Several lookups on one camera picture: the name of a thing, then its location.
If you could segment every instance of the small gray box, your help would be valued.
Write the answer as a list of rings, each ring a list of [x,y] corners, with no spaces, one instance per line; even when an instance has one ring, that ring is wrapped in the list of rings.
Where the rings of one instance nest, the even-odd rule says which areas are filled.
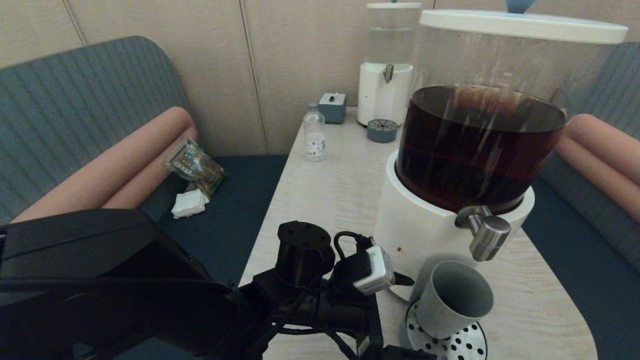
[[[347,95],[337,92],[325,93],[318,102],[318,108],[327,124],[341,124],[347,112]]]

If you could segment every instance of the metal spigot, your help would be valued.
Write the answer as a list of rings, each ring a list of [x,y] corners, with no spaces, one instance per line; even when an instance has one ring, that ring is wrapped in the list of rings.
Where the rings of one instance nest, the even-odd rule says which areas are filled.
[[[511,232],[509,223],[491,214],[485,205],[462,208],[456,217],[456,226],[470,229],[474,235],[469,250],[476,261],[493,259]]]
[[[385,70],[382,72],[382,74],[385,77],[385,82],[389,84],[389,81],[391,81],[391,78],[394,77],[394,66],[391,64],[388,64],[385,67]]]

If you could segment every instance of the white cup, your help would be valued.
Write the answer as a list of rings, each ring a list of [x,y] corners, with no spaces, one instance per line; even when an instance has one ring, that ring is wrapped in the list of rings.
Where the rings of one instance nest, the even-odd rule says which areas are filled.
[[[493,292],[471,266],[443,261],[433,268],[417,305],[420,327],[444,339],[487,315],[493,307]]]

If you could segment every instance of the white table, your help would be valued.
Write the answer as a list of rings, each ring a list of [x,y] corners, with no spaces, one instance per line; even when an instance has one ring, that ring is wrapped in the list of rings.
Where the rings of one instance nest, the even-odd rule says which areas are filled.
[[[262,223],[241,285],[273,268],[278,252],[278,226],[291,220],[316,224],[333,236],[338,231],[373,234],[385,162],[399,147],[373,143],[349,108],[341,125],[327,125],[327,155],[311,162],[304,155],[304,132],[298,132],[269,210]],[[348,247],[345,253],[355,251]],[[498,256],[479,271],[495,294],[493,311],[480,321],[490,359],[597,359],[582,315],[530,239],[520,230]],[[385,290],[378,293],[385,344],[399,344],[408,304]],[[355,346],[350,338],[348,343]],[[343,359],[324,334],[278,335],[265,359]]]

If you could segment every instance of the plastic bottle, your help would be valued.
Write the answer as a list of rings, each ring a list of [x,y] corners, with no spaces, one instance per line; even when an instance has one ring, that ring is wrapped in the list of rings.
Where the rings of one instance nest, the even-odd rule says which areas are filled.
[[[318,161],[324,159],[326,144],[324,142],[324,115],[318,110],[318,104],[311,102],[308,113],[302,122],[305,126],[305,152],[307,159]]]

